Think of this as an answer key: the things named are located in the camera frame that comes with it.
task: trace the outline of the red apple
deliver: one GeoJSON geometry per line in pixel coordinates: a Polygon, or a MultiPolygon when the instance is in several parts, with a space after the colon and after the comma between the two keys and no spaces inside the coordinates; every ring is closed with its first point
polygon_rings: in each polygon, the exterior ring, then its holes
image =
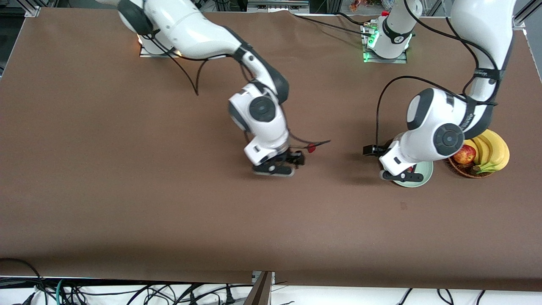
{"type": "Polygon", "coordinates": [[[469,164],[475,157],[476,149],[466,144],[453,156],[455,162],[459,164],[469,164]]]}

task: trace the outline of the woven basket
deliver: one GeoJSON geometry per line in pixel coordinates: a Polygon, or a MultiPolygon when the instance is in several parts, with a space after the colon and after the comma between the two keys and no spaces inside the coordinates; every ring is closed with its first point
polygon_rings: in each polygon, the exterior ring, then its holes
{"type": "Polygon", "coordinates": [[[474,163],[469,164],[459,164],[457,163],[453,158],[448,158],[445,160],[446,165],[452,170],[458,173],[459,175],[467,178],[473,178],[473,179],[479,179],[479,178],[485,178],[493,173],[481,173],[479,175],[476,175],[472,173],[472,168],[475,166],[474,163]]]}

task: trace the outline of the bunch of bananas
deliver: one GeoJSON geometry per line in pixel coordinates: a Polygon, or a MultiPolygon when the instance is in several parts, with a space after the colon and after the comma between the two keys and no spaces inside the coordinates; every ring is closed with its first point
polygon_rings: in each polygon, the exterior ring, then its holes
{"type": "Polygon", "coordinates": [[[492,130],[486,129],[472,140],[466,140],[465,144],[476,150],[474,158],[476,166],[473,169],[477,174],[502,170],[510,160],[508,145],[492,130]]]}

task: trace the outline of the red object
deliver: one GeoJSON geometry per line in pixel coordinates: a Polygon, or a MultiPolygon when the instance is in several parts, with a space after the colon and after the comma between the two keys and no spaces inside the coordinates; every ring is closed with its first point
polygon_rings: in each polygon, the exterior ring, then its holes
{"type": "Polygon", "coordinates": [[[316,150],[316,146],[314,146],[314,144],[307,145],[307,151],[308,151],[309,154],[311,154],[315,150],[316,150]]]}
{"type": "Polygon", "coordinates": [[[476,149],[465,144],[452,158],[459,164],[469,164],[474,161],[475,157],[476,149]]]}

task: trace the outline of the light green plate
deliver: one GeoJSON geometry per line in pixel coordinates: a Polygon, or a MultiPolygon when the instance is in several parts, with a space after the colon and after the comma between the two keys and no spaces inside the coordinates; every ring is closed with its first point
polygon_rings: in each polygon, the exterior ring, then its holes
{"type": "Polygon", "coordinates": [[[420,187],[426,184],[433,175],[433,162],[418,163],[415,172],[423,175],[423,180],[421,182],[400,182],[395,180],[394,182],[404,187],[420,187]]]}

